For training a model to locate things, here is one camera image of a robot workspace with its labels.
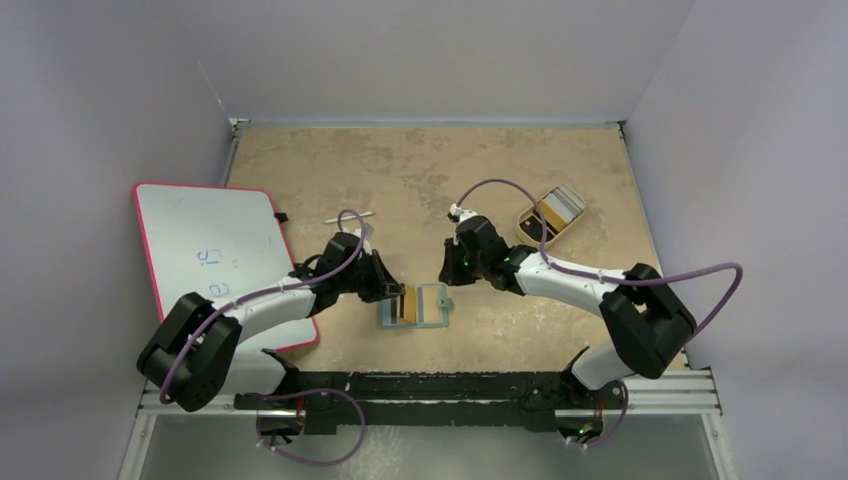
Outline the beige oval card tray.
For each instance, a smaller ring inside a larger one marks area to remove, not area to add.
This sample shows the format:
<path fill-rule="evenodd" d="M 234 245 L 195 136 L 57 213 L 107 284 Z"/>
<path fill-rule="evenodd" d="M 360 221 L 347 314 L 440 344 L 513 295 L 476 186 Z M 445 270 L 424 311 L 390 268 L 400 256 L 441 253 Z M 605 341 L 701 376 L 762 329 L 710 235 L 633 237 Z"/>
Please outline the beige oval card tray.
<path fill-rule="evenodd" d="M 547 227 L 545 226 L 545 219 L 541 218 L 537 210 L 530 205 L 518 216 L 516 234 L 520 238 L 521 242 L 526 245 L 538 245 L 542 240 L 542 235 L 545 234 L 546 244 L 550 245 L 562 238 L 570 227 L 556 236 L 550 236 L 548 234 Z"/>

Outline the aluminium extrusion frame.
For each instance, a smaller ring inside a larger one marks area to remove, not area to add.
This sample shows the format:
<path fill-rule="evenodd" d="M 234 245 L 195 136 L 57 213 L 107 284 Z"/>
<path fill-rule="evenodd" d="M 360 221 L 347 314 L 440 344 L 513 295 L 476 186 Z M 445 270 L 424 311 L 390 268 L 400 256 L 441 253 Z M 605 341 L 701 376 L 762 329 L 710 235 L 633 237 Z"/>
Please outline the aluminium extrusion frame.
<path fill-rule="evenodd" d="M 720 401 L 708 370 L 629 378 L 596 437 L 516 427 L 342 425 L 308 434 L 290 410 L 238 410 L 235 395 L 193 413 L 147 388 L 124 479 L 726 479 Z"/>

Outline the white marker pen green cap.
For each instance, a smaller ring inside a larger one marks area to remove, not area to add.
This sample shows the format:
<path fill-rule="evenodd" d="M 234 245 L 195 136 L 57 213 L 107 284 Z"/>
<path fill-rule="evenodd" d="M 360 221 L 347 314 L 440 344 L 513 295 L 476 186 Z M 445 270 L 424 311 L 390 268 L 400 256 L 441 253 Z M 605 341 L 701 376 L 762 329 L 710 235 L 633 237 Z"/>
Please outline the white marker pen green cap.
<path fill-rule="evenodd" d="M 341 216 L 337 215 L 336 217 L 324 220 L 322 222 L 322 224 L 330 225 L 330 224 L 334 224 L 334 223 L 338 223 L 338 222 L 347 222 L 347 221 L 356 220 L 358 216 L 362 217 L 362 218 L 367 218 L 367 217 L 371 217 L 371 216 L 374 216 L 374 215 L 376 215 L 375 211 L 366 211 L 366 212 L 354 213 L 354 214 L 342 214 Z"/>

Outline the pink framed whiteboard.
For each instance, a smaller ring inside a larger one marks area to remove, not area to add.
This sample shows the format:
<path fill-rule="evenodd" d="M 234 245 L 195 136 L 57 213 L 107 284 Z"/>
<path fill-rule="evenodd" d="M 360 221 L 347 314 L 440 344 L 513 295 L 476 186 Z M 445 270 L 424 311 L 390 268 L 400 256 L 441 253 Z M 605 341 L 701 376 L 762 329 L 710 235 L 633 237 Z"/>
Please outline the pink framed whiteboard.
<path fill-rule="evenodd" d="M 293 269 L 276 210 L 262 190 L 142 183 L 134 198 L 162 316 L 186 293 L 221 305 Z"/>

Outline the stack of grey cards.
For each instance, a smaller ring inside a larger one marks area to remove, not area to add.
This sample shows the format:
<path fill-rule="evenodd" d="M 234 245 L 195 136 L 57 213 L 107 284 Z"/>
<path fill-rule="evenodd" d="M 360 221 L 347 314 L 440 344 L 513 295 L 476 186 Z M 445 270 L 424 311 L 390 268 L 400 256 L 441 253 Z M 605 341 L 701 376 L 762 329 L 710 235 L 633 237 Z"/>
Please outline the stack of grey cards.
<path fill-rule="evenodd" d="M 583 199 L 565 185 L 552 188 L 537 201 L 550 236 L 556 236 L 570 227 L 585 213 Z"/>

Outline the green leather card holder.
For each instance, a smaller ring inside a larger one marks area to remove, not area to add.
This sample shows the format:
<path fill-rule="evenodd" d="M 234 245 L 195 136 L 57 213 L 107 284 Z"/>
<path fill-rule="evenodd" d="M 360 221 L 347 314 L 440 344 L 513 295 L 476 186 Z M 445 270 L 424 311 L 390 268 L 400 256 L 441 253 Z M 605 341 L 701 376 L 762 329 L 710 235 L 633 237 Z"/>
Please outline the green leather card holder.
<path fill-rule="evenodd" d="M 454 302 L 442 283 L 409 285 L 396 298 L 378 303 L 379 329 L 445 328 Z"/>

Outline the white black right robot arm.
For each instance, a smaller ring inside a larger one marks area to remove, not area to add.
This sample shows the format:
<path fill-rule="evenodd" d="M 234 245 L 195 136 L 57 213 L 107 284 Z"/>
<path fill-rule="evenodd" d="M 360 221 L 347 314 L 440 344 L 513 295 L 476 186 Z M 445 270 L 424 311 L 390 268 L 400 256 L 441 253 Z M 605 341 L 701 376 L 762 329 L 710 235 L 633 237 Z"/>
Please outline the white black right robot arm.
<path fill-rule="evenodd" d="M 695 332 L 696 321 L 651 266 L 603 270 L 547 262 L 535 247 L 510 246 L 485 216 L 452 214 L 455 234 L 444 242 L 440 282 L 464 286 L 479 280 L 519 296 L 552 299 L 603 320 L 609 341 L 581 351 L 561 381 L 564 399 L 584 407 L 601 388 L 639 375 L 659 378 Z"/>

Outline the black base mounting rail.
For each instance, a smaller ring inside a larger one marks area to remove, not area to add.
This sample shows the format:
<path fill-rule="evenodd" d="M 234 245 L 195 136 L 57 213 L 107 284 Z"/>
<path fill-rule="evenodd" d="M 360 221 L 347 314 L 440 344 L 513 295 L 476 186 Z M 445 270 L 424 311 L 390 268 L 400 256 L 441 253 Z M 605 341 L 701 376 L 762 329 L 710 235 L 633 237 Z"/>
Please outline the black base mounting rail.
<path fill-rule="evenodd" d="M 270 395 L 238 394 L 238 410 L 300 414 L 308 434 L 342 425 L 516 427 L 590 438 L 603 430 L 601 408 L 625 405 L 613 390 L 627 378 L 588 391 L 561 371 L 305 371 L 285 363 Z"/>

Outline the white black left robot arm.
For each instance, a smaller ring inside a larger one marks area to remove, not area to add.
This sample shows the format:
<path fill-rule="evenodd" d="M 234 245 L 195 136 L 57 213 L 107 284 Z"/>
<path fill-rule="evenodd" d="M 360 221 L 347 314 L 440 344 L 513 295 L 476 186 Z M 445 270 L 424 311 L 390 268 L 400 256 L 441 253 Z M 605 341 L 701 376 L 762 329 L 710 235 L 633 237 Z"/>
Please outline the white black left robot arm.
<path fill-rule="evenodd" d="M 163 404 L 186 412 L 219 394 L 259 394 L 272 408 L 297 399 L 298 382 L 270 347 L 244 342 L 285 323 L 310 319 L 344 294 L 364 303 L 405 292 L 360 231 L 338 232 L 324 251 L 280 281 L 226 302 L 196 292 L 181 296 L 142 349 L 137 371 L 160 390 Z"/>

